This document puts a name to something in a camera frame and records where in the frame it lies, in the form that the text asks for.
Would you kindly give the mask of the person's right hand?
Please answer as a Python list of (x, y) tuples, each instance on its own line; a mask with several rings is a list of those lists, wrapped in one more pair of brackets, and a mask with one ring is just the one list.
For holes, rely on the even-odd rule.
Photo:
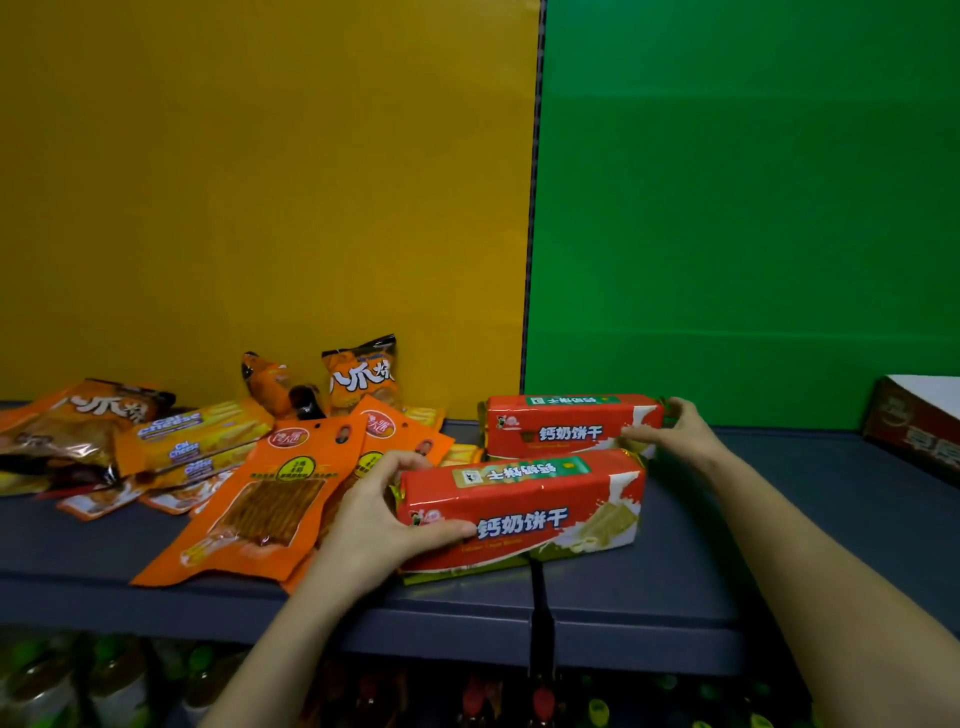
[(691, 467), (709, 482), (718, 482), (732, 473), (738, 461), (737, 457), (714, 434), (714, 431), (700, 416), (696, 405), (681, 397), (672, 396), (666, 401), (666, 410), (674, 423), (663, 429), (677, 432), (677, 443), (673, 447), (657, 447), (665, 450), (681, 462)]

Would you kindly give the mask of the person's left hand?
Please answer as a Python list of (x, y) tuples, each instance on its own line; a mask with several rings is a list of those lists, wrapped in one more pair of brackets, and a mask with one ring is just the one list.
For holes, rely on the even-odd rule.
[(403, 533), (411, 525), (393, 514), (385, 493), (397, 474), (430, 468), (426, 457), (413, 451), (383, 455), (343, 497), (297, 591), (352, 605), (405, 564)]

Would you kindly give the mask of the red biscuit pack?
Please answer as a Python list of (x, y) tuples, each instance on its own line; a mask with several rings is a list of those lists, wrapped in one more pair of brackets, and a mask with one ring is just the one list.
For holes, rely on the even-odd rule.
[(409, 560), (404, 584), (517, 568), (630, 546), (638, 535), (647, 460), (603, 449), (404, 472), (393, 512), (404, 525), (473, 523), (473, 537)]
[(644, 394), (514, 394), (477, 412), (489, 457), (533, 459), (615, 448), (625, 428), (662, 427), (666, 407)]

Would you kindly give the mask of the person's right forearm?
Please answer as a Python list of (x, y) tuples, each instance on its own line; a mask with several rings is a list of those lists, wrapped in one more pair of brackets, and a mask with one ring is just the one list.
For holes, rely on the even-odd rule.
[(724, 445), (699, 466), (825, 728), (960, 728), (960, 640)]

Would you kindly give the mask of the person's left forearm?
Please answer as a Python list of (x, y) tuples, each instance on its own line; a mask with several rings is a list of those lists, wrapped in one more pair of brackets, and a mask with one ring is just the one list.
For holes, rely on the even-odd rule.
[(296, 728), (335, 628), (388, 575), (318, 557), (198, 728)]

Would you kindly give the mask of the orange snack pouch with window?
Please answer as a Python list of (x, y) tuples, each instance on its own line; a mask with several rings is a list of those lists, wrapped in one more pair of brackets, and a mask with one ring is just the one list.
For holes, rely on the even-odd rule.
[(130, 585), (216, 572), (282, 582), (313, 548), (324, 506), (354, 471), (367, 417), (278, 420), (175, 540)]
[(323, 504), (317, 542), (311, 552), (297, 565), (290, 577), (281, 584), (287, 594), (292, 594), (306, 575), (308, 567), (319, 546), (328, 536), (344, 495), (362, 480), (387, 452), (416, 452), (426, 457), (436, 467), (450, 453), (455, 440), (442, 432), (407, 417), (371, 395), (364, 396), (353, 410), (365, 420), (366, 430), (361, 453), (351, 474), (337, 486)]

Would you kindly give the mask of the grey metal shelf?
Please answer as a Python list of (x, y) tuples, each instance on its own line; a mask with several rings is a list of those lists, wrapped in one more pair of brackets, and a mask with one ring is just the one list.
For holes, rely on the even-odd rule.
[[(960, 491), (854, 434), (730, 429), (721, 438), (803, 513), (960, 636)], [(652, 472), (636, 542), (568, 561), (394, 586), (346, 618), (355, 653), (527, 667), (554, 625), (555, 663), (737, 674), (774, 645), (736, 546), (700, 491)], [(274, 583), (204, 575), (129, 583), (185, 523), (142, 505), (89, 523), (0, 498), (0, 626), (251, 644), (285, 600)]]

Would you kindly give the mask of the small brown orange snack bag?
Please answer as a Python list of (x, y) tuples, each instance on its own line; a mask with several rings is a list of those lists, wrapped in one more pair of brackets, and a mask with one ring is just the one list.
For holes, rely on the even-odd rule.
[(387, 334), (353, 347), (325, 350), (321, 354), (329, 375), (325, 405), (328, 417), (350, 414), (366, 397), (397, 408), (402, 403), (395, 379), (397, 337)]

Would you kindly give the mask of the small orange black snack bag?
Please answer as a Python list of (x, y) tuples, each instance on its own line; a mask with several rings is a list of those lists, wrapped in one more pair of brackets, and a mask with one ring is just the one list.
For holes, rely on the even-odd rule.
[(276, 420), (327, 418), (319, 387), (287, 365), (249, 350), (242, 354), (241, 372), (250, 396)]

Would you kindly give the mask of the yellow cheese snack pack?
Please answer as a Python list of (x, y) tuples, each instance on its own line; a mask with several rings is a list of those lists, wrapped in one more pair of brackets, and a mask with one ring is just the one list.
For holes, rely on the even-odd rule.
[(130, 481), (135, 489), (142, 492), (165, 491), (191, 486), (240, 467), (257, 443), (258, 441), (245, 443), (163, 470), (143, 471), (133, 475)]
[(162, 472), (258, 441), (276, 419), (253, 398), (225, 401), (136, 425), (114, 440), (122, 478)]

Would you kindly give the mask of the small orange white packet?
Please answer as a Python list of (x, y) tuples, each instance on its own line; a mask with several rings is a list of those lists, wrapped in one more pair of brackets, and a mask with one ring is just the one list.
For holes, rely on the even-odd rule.
[(171, 516), (195, 514), (235, 472), (236, 468), (232, 467), (193, 484), (164, 491), (151, 491), (141, 495), (138, 502)]
[(88, 483), (72, 486), (58, 498), (55, 509), (82, 522), (90, 523), (132, 504), (146, 495), (150, 487), (128, 479), (119, 484)]

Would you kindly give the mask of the red brown cardboard box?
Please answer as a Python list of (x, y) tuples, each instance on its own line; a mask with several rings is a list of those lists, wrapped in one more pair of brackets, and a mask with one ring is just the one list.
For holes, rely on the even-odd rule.
[(861, 434), (960, 490), (960, 375), (882, 376)]

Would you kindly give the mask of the black divider strip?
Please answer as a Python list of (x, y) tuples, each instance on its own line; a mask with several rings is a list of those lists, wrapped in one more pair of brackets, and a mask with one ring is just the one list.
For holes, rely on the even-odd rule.
[(534, 9), (537, 11), (537, 37), (534, 66), (534, 109), (531, 147), (531, 174), (529, 184), (529, 204), (527, 220), (527, 240), (525, 252), (525, 280), (523, 297), (523, 317), (521, 333), (521, 349), (519, 363), (518, 391), (524, 393), (526, 388), (527, 353), (530, 328), (530, 309), (532, 301), (533, 263), (536, 230), (536, 210), (538, 193), (539, 155), (541, 147), (542, 107), (544, 69), (546, 58), (546, 37), (548, 24), (549, 0), (535, 0)]

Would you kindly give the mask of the large brown snack bag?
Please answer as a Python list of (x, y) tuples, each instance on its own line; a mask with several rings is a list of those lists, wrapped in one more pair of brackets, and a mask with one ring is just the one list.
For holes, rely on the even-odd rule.
[(168, 391), (86, 378), (19, 408), (0, 411), (0, 473), (114, 485), (117, 437), (166, 415)]

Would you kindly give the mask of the black shelf post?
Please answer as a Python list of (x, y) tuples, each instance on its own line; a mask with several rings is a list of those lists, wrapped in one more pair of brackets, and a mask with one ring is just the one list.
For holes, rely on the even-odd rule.
[(528, 728), (555, 728), (555, 623), (549, 608), (544, 566), (530, 562), (534, 608), (531, 616)]

